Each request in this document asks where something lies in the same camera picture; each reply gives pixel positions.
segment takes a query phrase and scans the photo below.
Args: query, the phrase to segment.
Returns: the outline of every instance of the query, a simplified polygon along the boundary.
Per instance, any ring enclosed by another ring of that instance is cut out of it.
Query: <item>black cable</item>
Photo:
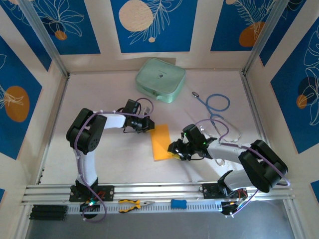
[[[202,157],[202,158],[191,158],[190,160],[202,160],[204,159],[205,157]]]
[[[136,133],[136,131],[125,131],[126,128],[124,128],[123,133]]]
[[[139,113],[138,113],[138,114],[140,114],[140,113],[141,113],[141,110],[142,110],[142,106],[141,106],[141,104],[139,104],[138,109],[140,109],[140,111],[139,111]]]

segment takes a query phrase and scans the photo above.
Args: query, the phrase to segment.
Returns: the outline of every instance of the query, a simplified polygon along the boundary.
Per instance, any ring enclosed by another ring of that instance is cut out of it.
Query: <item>wall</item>
[[[248,74],[248,80],[252,85],[267,136],[270,139],[273,149],[289,168],[288,178],[292,182],[297,205],[303,214],[304,226],[307,227],[305,229],[306,231],[309,229],[309,238],[314,239],[319,238],[319,206],[310,188],[310,183],[319,179],[319,144],[314,146],[309,145],[311,147],[307,150],[297,150],[298,147],[294,144],[292,134],[287,127],[283,111],[281,110],[281,107],[284,109],[286,106],[282,104],[280,107],[270,82],[279,71],[281,80],[285,80],[286,82],[283,90],[287,90],[288,92],[295,80],[301,80],[296,78],[298,76],[295,74],[295,70],[299,67],[304,67],[304,52],[301,53],[301,59],[296,59],[297,63],[290,66],[291,73],[288,73],[286,77],[280,69],[318,17],[319,1],[307,0],[300,14],[296,17],[276,51],[269,59],[267,65],[263,67],[262,62],[257,60]],[[293,90],[295,91],[296,98],[292,99],[291,104],[297,107],[296,102],[298,103],[298,101],[296,101],[296,99],[298,89]],[[287,94],[282,98],[286,99],[287,103],[289,97]],[[295,117],[295,121],[307,118],[306,116],[308,116],[306,123],[309,124],[309,112],[300,112],[300,115]],[[308,136],[318,138],[318,128],[319,125],[314,125],[313,131]],[[300,136],[304,136],[306,131],[301,129],[299,133]]]
[[[16,220],[19,218],[19,204],[21,202],[25,186],[29,183],[34,183],[32,178],[37,174],[39,169],[40,159],[38,158],[39,152],[42,146],[43,136],[46,130],[46,126],[49,120],[51,107],[53,105],[58,86],[61,81],[61,74],[57,70],[54,64],[51,64],[49,71],[47,71],[41,64],[37,56],[28,46],[24,38],[19,31],[15,28],[14,24],[7,17],[4,10],[0,7],[0,36],[13,50],[14,54],[18,56],[15,62],[11,62],[11,67],[18,65],[23,66],[24,71],[28,69],[28,77],[22,79],[20,82],[27,87],[32,87],[28,91],[30,101],[30,111],[27,117],[30,117],[29,124],[26,126],[26,134],[23,139],[21,148],[18,151],[17,157],[8,153],[0,153],[0,188],[5,190],[4,197],[0,204],[0,232],[1,238],[9,238],[10,234],[14,230]],[[7,75],[6,72],[1,71],[1,83],[17,84],[16,80],[21,75],[21,71],[17,70],[15,74]],[[37,86],[32,85],[31,81],[36,81]],[[37,89],[41,90],[39,95],[36,94]],[[36,106],[33,114],[31,112],[31,99],[35,97]],[[9,110],[3,107],[0,109],[1,113],[7,113]],[[1,115],[1,122],[10,122],[7,115]],[[0,134],[2,137],[2,144],[6,140],[15,140],[17,135],[5,135],[3,138],[3,132],[10,132],[8,124],[2,124],[0,128]]]
[[[296,9],[287,6],[281,19],[286,28],[306,2],[291,0],[296,1]],[[0,5],[48,69],[47,54],[13,2],[1,0]],[[146,57],[173,58],[184,68],[243,68],[275,2],[31,1],[70,72],[137,70]]]

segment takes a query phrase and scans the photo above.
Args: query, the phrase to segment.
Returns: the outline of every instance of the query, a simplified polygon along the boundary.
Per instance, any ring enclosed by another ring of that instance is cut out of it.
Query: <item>metal frame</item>
[[[50,130],[49,131],[49,137],[47,139],[47,143],[46,143],[44,152],[42,154],[40,168],[39,168],[39,171],[38,171],[38,174],[37,174],[37,177],[36,177],[36,184],[40,184],[41,183],[41,177],[42,177],[42,174],[43,174],[44,169],[45,169],[46,158],[47,158],[47,155],[48,155],[48,152],[49,152],[50,144],[52,142],[53,134],[54,134],[54,131],[55,131],[55,128],[56,128],[56,123],[57,123],[57,120],[58,120],[58,117],[59,117],[59,114],[60,114],[62,102],[63,102],[64,96],[65,96],[65,93],[66,93],[66,89],[67,89],[67,86],[68,86],[69,78],[70,77],[68,75],[67,78],[65,79],[65,82],[63,82],[63,88],[61,89],[59,87],[59,89],[57,91],[57,95],[60,95],[59,99],[57,99],[57,98],[55,99],[57,101],[57,102],[55,102],[57,107],[52,107],[52,112],[55,112],[54,120],[53,120],[53,124],[51,126],[48,126],[48,130]]]
[[[261,50],[266,44],[268,38],[270,37],[273,29],[275,28],[283,10],[285,9],[289,0],[277,1],[275,8],[271,11],[265,27],[263,28],[255,46],[252,49],[251,55],[241,73],[242,84],[245,89],[245,93],[249,102],[251,112],[255,121],[256,129],[260,138],[265,142],[269,143],[266,133],[262,126],[262,121],[258,114],[258,109],[254,101],[254,96],[249,84],[249,81],[246,78],[246,75],[259,57]],[[60,58],[60,55],[52,42],[52,39],[48,35],[48,32],[45,30],[40,18],[35,12],[32,4],[28,0],[18,0],[19,6],[26,16],[26,19],[29,21],[33,30],[35,31],[37,37],[43,44],[44,48],[55,62],[61,73],[64,77],[69,77],[69,73]],[[41,178],[43,172],[43,166],[45,163],[45,158],[47,151],[52,140],[53,132],[56,127],[56,121],[60,112],[61,104],[64,98],[64,94],[67,88],[67,81],[64,85],[62,96],[59,99],[59,102],[56,104],[57,108],[52,109],[56,110],[55,119],[53,121],[53,127],[50,132],[50,136],[47,140],[47,146],[44,150],[42,162],[40,166],[40,171],[37,177],[37,182]],[[205,202],[213,201],[225,201],[224,199],[219,200],[205,200],[203,194],[199,191],[199,187],[203,183],[214,183],[214,182],[196,182],[196,183],[142,183],[142,184],[113,184],[115,186],[114,191],[114,200],[117,201],[121,198],[130,198],[130,199],[143,199],[143,200],[153,200],[159,203],[167,203],[171,198],[183,198],[187,199],[188,202],[194,202],[198,204],[203,204]],[[22,206],[20,208],[20,221],[17,226],[15,234],[11,238],[24,238],[27,232],[29,220],[28,215],[30,213],[31,207],[33,204],[59,204],[59,205],[70,205],[74,206],[76,203],[70,203],[69,193],[71,185],[29,185],[26,187],[25,194],[22,199]],[[251,196],[256,189],[249,188],[248,194]],[[287,215],[289,217],[294,235],[296,238],[305,239],[308,238],[305,234],[302,226],[301,220],[297,213],[296,205],[294,204],[294,194],[292,188],[283,188],[275,187],[270,193],[265,194],[259,192],[253,200],[275,200],[281,199],[284,202],[286,207]]]
[[[250,67],[254,64],[254,62],[259,57],[261,51],[263,50],[265,44],[267,43],[271,33],[273,32],[277,22],[279,21],[281,15],[283,14],[285,8],[287,7],[289,0],[280,0],[277,1],[274,5],[273,10],[271,10],[265,26],[263,27],[262,31],[260,32],[253,49],[251,50],[251,54],[245,64],[243,69],[244,76],[247,75]]]
[[[41,41],[43,47],[49,54],[50,58],[55,62],[59,70],[61,71],[64,77],[68,77],[69,73],[66,69],[58,50],[56,49],[55,45],[49,33],[45,29],[40,17],[36,13],[32,3],[29,0],[17,0],[19,7],[24,14],[25,18],[30,23],[33,31],[35,32],[36,36]]]
[[[132,200],[147,200],[156,202],[170,202],[172,198],[187,199],[188,202],[207,202],[231,200],[220,199],[204,199],[203,193],[199,188],[203,183],[217,182],[193,182],[193,183],[126,183],[126,184],[101,184],[113,185],[114,201],[109,203],[117,203],[119,199],[130,198]],[[70,187],[68,184],[52,184],[52,185],[28,185],[23,199],[23,205],[33,204],[79,204],[69,202]],[[248,188],[248,195],[254,194],[256,188]],[[276,200],[276,199],[293,199],[294,194],[292,188],[275,187],[270,193],[259,192],[254,200]]]

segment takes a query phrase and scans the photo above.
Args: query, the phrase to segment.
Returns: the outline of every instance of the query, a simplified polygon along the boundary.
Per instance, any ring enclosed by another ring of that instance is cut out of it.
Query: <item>metal bar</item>
[[[250,110],[251,110],[252,115],[253,115],[253,119],[255,122],[255,126],[256,126],[258,135],[264,142],[266,142],[268,145],[270,145],[268,138],[266,136],[266,133],[264,131],[263,124],[262,124],[261,119],[259,117],[258,109],[257,109],[256,103],[254,100],[254,96],[253,96],[251,87],[250,87],[249,82],[247,80],[247,77],[243,73],[241,73],[240,76],[241,76],[241,80],[242,80],[242,83],[244,86],[244,90],[246,93],[248,104],[249,104]]]
[[[21,239],[25,238],[28,227],[30,224],[29,214],[31,212],[32,205],[21,206],[20,219],[16,224],[16,230],[10,237],[10,239]]]
[[[29,0],[17,0],[18,5],[25,15],[25,18],[30,23],[33,31],[41,41],[43,47],[51,57],[51,59],[55,62],[56,66],[59,68],[64,77],[68,77],[68,71],[60,58],[60,54],[56,49],[49,33],[45,29],[44,25],[38,14],[36,13],[32,3]]]
[[[217,72],[220,72],[220,71],[242,71],[241,68],[185,68],[186,70],[192,70],[192,71],[204,71],[204,70],[213,70],[213,71],[217,71]],[[112,72],[137,72],[139,71],[140,68],[137,68],[135,70],[105,70],[105,71],[71,71],[70,74],[72,75],[87,75],[87,74],[90,74],[90,75],[95,75],[95,74],[106,74],[106,73],[112,73]]]
[[[188,201],[207,202],[208,199],[203,198],[203,194],[199,191],[199,187],[203,183],[214,182],[196,182],[196,183],[172,183],[167,184],[127,184],[117,186],[114,184],[114,202],[119,199],[143,199],[147,201],[169,202],[171,199],[187,199]],[[71,185],[31,185],[27,186],[22,199],[23,205],[32,204],[57,204],[70,205],[78,203],[69,202]],[[247,192],[251,196],[255,192],[255,188],[248,188]],[[273,200],[273,199],[293,199],[293,191],[291,188],[275,187],[270,193],[259,192],[254,200]],[[230,201],[215,199],[209,201]]]
[[[243,69],[244,75],[247,75],[250,67],[254,64],[256,59],[259,57],[261,51],[263,50],[265,44],[267,43],[271,33],[273,32],[277,22],[279,21],[283,11],[285,10],[289,0],[278,0],[276,1],[273,9],[271,10],[266,23],[257,38],[253,49],[251,50],[251,54],[245,64]]]
[[[302,226],[300,217],[298,215],[298,211],[296,208],[296,205],[293,200],[283,200],[287,216],[291,225],[291,228],[293,230],[294,236],[297,239],[308,239],[311,238],[307,232],[304,230],[305,228]]]
[[[53,139],[53,133],[54,133],[55,128],[56,128],[56,123],[57,123],[57,120],[58,120],[58,116],[60,114],[60,110],[61,110],[62,102],[63,102],[64,96],[65,96],[65,92],[66,92],[66,89],[67,89],[67,86],[68,86],[68,82],[69,82],[69,76],[65,79],[61,94],[59,93],[60,87],[58,89],[58,92],[57,92],[57,96],[58,97],[56,98],[56,101],[59,99],[59,102],[58,102],[57,108],[55,109],[54,107],[52,107],[52,110],[51,110],[51,112],[55,112],[56,111],[56,113],[55,113],[54,116],[52,116],[52,117],[54,117],[54,120],[53,120],[52,128],[50,130],[49,139],[47,140],[47,144],[46,144],[44,152],[42,154],[42,160],[41,160],[41,164],[40,164],[40,167],[39,167],[40,170],[38,171],[38,175],[36,177],[36,183],[37,184],[39,184],[40,181],[41,181],[42,173],[43,173],[44,167],[45,167],[44,165],[45,165],[46,158],[47,158],[47,155],[48,155],[48,152],[49,152],[50,144],[51,144],[52,139]]]

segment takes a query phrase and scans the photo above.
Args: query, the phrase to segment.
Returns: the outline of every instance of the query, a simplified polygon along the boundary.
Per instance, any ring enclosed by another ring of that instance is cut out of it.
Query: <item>pliers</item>
[[[153,201],[142,201],[141,202],[140,200],[134,201],[134,200],[129,200],[129,199],[122,199],[122,200],[119,200],[119,203],[133,203],[133,204],[135,204],[134,206],[132,206],[129,209],[119,210],[119,213],[128,213],[134,209],[140,209],[142,206],[153,204],[155,202],[153,202]]]

